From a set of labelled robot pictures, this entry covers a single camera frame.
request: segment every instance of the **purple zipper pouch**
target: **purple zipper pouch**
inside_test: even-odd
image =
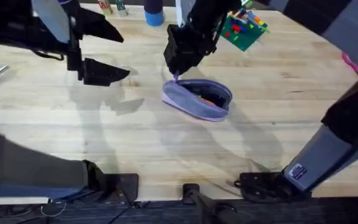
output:
[[[222,121],[232,98],[226,86],[203,79],[168,81],[162,94],[165,103],[207,121]]]

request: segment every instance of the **wooden tabletop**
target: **wooden tabletop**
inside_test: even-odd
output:
[[[175,8],[164,12],[166,23],[150,27],[142,6],[129,6],[129,16],[108,17],[123,44],[81,41],[84,57],[131,71],[110,87],[84,86],[65,62],[0,46],[0,67],[11,66],[0,76],[0,133],[54,156],[88,159],[106,173],[138,173],[139,200],[179,199],[190,182],[212,198],[239,198],[229,184],[241,172],[281,171],[357,80],[322,37],[279,12],[257,11],[271,34],[245,52],[220,39],[215,54],[182,76],[216,80],[234,94],[225,121],[194,119],[161,101],[172,79],[166,28],[176,21]],[[358,195],[358,161],[313,195]]]

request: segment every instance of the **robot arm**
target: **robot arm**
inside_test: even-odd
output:
[[[127,70],[83,60],[79,40],[84,35],[124,41],[103,15],[81,8],[77,0],[0,0],[0,45],[57,60],[66,55],[67,69],[77,71],[78,80],[85,85],[109,86],[129,75]]]
[[[260,2],[329,40],[358,64],[357,1],[329,5],[324,1]],[[214,36],[220,33],[215,27],[219,21],[224,22],[228,11],[238,9],[240,4],[240,0],[209,4],[197,0],[185,25],[169,25],[164,56],[171,73],[181,75],[214,52],[217,40]],[[308,197],[316,186],[358,159],[358,82],[328,109],[322,123],[305,148],[280,173],[241,174],[235,184],[244,198],[276,202]]]

